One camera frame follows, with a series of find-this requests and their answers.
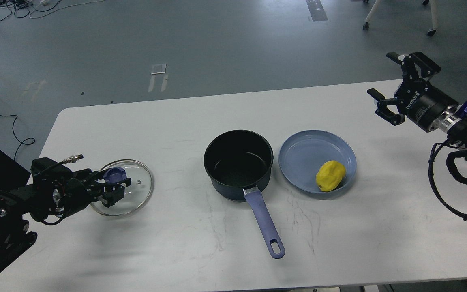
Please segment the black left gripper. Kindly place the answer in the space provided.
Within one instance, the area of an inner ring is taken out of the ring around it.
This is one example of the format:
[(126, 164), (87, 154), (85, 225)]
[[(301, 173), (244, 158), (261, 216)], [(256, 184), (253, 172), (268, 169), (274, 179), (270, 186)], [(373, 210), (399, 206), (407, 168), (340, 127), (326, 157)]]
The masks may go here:
[(130, 185), (125, 170), (83, 170), (59, 175), (54, 178), (54, 189), (60, 196), (55, 201), (54, 214), (69, 217), (97, 201), (111, 207), (124, 198), (125, 188)]

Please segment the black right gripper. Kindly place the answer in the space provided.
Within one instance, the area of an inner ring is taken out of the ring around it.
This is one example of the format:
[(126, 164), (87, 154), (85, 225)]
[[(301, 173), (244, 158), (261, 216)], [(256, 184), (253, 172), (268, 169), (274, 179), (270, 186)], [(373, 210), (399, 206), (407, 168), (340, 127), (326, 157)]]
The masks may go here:
[[(367, 90), (375, 101), (376, 115), (397, 126), (405, 122), (405, 115), (426, 133), (434, 131), (446, 113), (456, 111), (459, 103), (433, 86), (429, 80), (441, 72), (441, 67), (422, 52), (399, 55), (388, 52), (387, 58), (400, 65), (402, 80), (394, 98), (385, 98), (374, 88)], [(394, 113), (389, 106), (397, 106)]]

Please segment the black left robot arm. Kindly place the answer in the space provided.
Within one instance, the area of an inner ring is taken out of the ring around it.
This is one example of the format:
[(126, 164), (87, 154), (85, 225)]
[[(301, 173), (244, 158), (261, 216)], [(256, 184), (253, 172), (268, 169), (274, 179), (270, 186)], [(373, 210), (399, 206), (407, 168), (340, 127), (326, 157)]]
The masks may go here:
[(0, 190), (0, 272), (37, 241), (24, 220), (54, 226), (84, 210), (93, 202), (111, 207), (125, 196), (131, 179), (124, 168), (72, 171), (67, 164), (82, 159), (75, 155), (63, 161), (39, 158), (32, 161), (32, 183), (14, 190)]

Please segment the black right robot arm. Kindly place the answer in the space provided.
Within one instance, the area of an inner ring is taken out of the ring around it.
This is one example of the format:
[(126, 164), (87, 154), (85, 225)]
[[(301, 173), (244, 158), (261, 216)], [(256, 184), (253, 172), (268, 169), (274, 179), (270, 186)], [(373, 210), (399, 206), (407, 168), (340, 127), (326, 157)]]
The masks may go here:
[(467, 185), (467, 100), (456, 100), (431, 84), (431, 78), (441, 72), (441, 67), (422, 52), (399, 55), (388, 52), (387, 58), (401, 67), (402, 82), (392, 98), (386, 98), (371, 88), (367, 93), (376, 101), (375, 113), (397, 126), (411, 120), (424, 132), (439, 129), (446, 140), (435, 143), (428, 159), (428, 180), (436, 198), (453, 214), (467, 221), (467, 214), (450, 206), (441, 196), (436, 184), (434, 163), (442, 148), (451, 148), (446, 157), (449, 174)]

